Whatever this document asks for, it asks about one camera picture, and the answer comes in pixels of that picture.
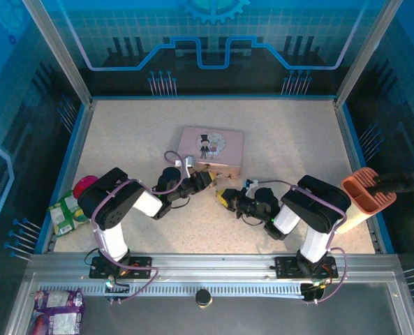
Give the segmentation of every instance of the green snack package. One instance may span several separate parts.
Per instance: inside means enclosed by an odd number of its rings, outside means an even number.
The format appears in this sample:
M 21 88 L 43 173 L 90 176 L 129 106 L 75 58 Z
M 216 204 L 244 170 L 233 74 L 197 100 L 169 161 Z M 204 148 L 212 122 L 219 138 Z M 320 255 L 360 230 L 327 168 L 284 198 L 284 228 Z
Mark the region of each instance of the green snack package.
M 82 209 L 78 206 L 77 200 L 73 197 L 72 190 L 64 194 L 58 203 L 48 207 L 48 210 L 52 217 L 54 233 L 58 237 L 89 222 L 89 219 L 84 216 Z

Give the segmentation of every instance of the purple snack bag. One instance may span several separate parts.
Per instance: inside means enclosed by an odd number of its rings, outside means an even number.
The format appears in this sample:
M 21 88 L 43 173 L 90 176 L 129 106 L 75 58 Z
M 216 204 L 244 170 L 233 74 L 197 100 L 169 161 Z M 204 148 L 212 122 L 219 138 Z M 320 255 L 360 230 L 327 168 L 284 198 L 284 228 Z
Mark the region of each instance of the purple snack bag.
M 37 291 L 30 335 L 79 334 L 84 314 L 81 289 L 77 291 Z

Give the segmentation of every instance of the gray floor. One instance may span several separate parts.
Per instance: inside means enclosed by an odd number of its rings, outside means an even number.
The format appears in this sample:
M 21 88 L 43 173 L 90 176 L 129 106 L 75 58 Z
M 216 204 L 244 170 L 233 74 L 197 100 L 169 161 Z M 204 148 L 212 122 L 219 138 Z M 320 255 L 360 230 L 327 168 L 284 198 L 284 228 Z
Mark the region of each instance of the gray floor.
M 87 297 L 81 335 L 394 335 L 386 285 L 344 285 L 319 306 L 270 298 L 216 298 L 205 310 L 190 298 L 141 298 L 111 306 Z

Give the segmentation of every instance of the blue edge trim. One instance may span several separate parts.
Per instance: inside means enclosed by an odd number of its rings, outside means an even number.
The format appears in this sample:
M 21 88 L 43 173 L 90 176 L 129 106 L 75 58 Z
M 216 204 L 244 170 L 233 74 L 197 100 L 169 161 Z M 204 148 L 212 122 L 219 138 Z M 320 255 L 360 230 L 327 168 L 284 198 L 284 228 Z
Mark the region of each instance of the blue edge trim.
M 105 99 L 105 100 L 144 100 L 144 99 L 155 99 L 149 96 L 137 96 L 137 97 L 125 97 L 125 96 L 99 96 L 99 97 L 95 97 L 97 99 Z M 264 95 L 264 96 L 185 96 L 185 97 L 175 97 L 175 98 L 182 98 L 182 99 L 191 99 L 191 98 L 202 98 L 202 99 L 211 99 L 211 98 L 282 98 L 280 96 L 270 96 L 270 95 Z M 317 98 L 324 98 L 324 99 L 329 99 L 329 98 L 334 98 L 334 96 L 304 96 L 302 97 L 303 99 L 307 99 L 307 100 L 313 100 L 313 99 L 317 99 Z M 61 166 L 61 170 L 59 171 L 59 176 L 56 182 L 56 186 L 54 187 L 54 191 L 52 194 L 52 198 L 50 200 L 50 204 L 55 204 L 59 199 L 59 191 L 61 190 L 61 186 L 62 183 L 64 182 L 64 176 L 66 175 L 66 171 L 67 171 L 67 167 L 70 161 L 70 157 L 71 157 L 71 153 L 73 150 L 73 146 L 75 144 L 75 140 L 77 137 L 77 133 L 79 131 L 80 125 L 81 125 L 81 120 L 83 117 L 83 114 L 85 113 L 85 109 L 84 106 L 81 106 L 80 112 L 78 113 L 78 118 L 76 120 L 75 123 L 75 127 L 73 129 L 70 141 L 68 143 L 68 147 L 67 147 L 67 151 L 66 151 L 66 155 L 64 156 L 64 161 L 62 163 Z M 362 148 L 360 147 L 360 143 L 359 140 L 357 138 L 357 134 L 355 132 L 355 128 L 354 128 L 354 124 L 353 124 L 353 120 L 351 119 L 351 116 L 349 114 L 349 109 L 348 106 L 346 104 L 343 104 L 343 113 L 345 115 L 346 121 L 348 123 L 348 127 L 349 127 L 349 131 L 351 134 L 351 137 L 353 138 L 353 142 L 355 145 L 355 150 L 357 153 L 357 157 L 360 161 L 360 165 L 361 166 L 367 166 L 367 163 L 365 162 L 365 159 L 363 157 L 362 154 Z M 382 235 L 382 240 L 383 243 L 385 245 L 385 252 L 386 253 L 394 253 L 394 249 L 393 249 L 393 245 L 391 243 L 391 239 L 390 239 L 390 235 L 388 234 L 387 231 L 387 226 L 385 224 L 385 220 L 383 219 L 383 215 L 381 213 L 376 215 L 377 221 L 378 221 L 378 225 L 379 225 L 379 230 L 380 230 L 380 234 Z M 36 244 L 36 248 L 34 253 L 42 253 L 43 250 L 43 246 L 45 243 L 45 238 L 47 236 L 47 232 L 49 229 L 49 225 L 51 223 L 51 217 L 50 217 L 50 213 L 47 212 L 47 215 L 45 216 L 45 220 L 43 223 L 43 227 L 40 231 L 40 235 L 38 238 L 38 243 Z
M 73 127 L 72 135 L 70 137 L 70 140 L 68 141 L 66 154 L 62 161 L 61 169 L 58 174 L 58 179 L 54 186 L 52 198 L 50 199 L 50 206 L 53 204 L 56 204 L 59 201 L 59 196 L 60 196 L 59 192 L 64 182 L 64 177 L 66 176 L 68 164 L 70 163 L 70 157 L 73 151 L 73 147 L 75 146 L 76 137 L 77 137 L 78 131 L 81 126 L 82 118 L 85 113 L 86 113 L 86 109 L 84 108 L 84 105 L 81 105 L 80 111 L 78 112 L 78 116 L 75 122 L 75 126 Z M 45 239 L 47 238 L 48 229 L 51 223 L 52 223 L 52 217 L 50 216 L 50 212 L 47 211 L 44 222 L 42 224 L 42 229 L 40 230 L 38 243 L 36 244 L 36 247 L 34 249 L 34 253 L 42 253 L 42 250 L 45 244 Z
M 360 165 L 362 167 L 367 166 L 367 162 L 365 162 L 365 158 L 363 157 L 362 148 L 360 147 L 359 139 L 357 134 L 355 133 L 355 128 L 353 124 L 353 120 L 349 114 L 349 109 L 346 103 L 343 104 L 343 113 L 345 114 L 346 122 L 348 123 L 349 131 L 351 133 L 351 137 L 353 138 L 355 151 L 357 157 L 359 158 Z M 390 234 L 388 234 L 387 225 L 385 224 L 385 220 L 383 219 L 382 213 L 376 214 L 380 235 L 382 235 L 382 240 L 385 245 L 385 252 L 386 253 L 394 253 L 393 245 L 391 243 Z

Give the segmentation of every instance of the gear logo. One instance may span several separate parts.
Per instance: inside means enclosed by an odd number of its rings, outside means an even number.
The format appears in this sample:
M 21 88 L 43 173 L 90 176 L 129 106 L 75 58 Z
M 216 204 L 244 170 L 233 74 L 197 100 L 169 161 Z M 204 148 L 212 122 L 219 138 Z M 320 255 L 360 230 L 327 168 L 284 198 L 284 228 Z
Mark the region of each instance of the gear logo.
M 183 0 L 184 12 L 199 18 L 202 23 L 210 21 L 216 24 L 218 21 L 233 20 L 235 14 L 242 13 L 242 7 L 249 5 L 249 0 Z
M 21 0 L 0 0 L 0 24 L 10 34 L 15 33 L 24 21 Z

